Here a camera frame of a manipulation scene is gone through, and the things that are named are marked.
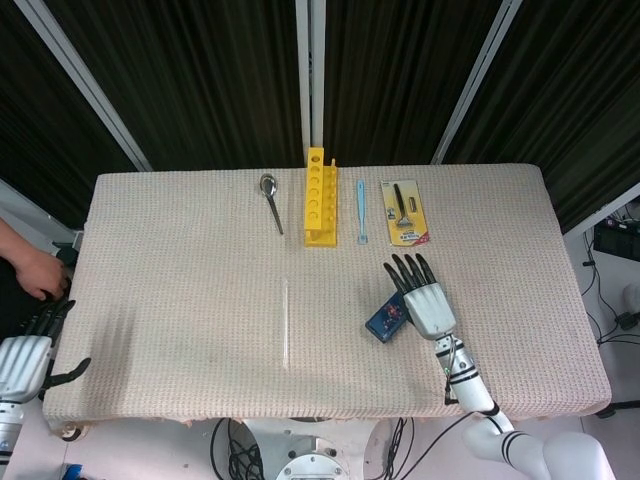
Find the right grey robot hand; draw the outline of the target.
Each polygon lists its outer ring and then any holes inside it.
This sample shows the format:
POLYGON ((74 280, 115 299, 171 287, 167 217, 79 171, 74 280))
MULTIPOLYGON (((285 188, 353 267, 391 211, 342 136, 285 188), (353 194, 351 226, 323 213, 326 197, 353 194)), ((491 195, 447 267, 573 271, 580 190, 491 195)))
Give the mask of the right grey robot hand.
POLYGON ((436 341, 453 332, 456 319, 442 286, 426 259, 419 253, 401 258, 392 254, 393 264, 383 264, 401 295, 419 334, 436 341))

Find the bare human hand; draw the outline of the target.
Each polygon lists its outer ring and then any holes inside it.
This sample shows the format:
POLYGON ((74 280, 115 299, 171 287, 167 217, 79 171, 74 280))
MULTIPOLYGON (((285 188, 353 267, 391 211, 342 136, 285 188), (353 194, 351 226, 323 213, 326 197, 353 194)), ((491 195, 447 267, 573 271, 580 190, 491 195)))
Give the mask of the bare human hand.
POLYGON ((13 266, 20 286, 38 300, 60 299, 68 286, 63 263, 39 249, 28 247, 18 254, 13 266))

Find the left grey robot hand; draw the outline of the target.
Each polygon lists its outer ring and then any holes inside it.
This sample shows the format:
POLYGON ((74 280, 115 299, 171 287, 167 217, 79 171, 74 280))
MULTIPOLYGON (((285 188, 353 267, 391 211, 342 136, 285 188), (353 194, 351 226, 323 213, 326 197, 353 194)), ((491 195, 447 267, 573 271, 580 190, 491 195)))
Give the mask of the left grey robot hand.
POLYGON ((75 300, 46 303, 24 324, 23 334, 1 343, 1 403, 23 404, 41 392, 75 381, 91 363, 87 357, 71 371, 51 373, 57 341, 75 300))

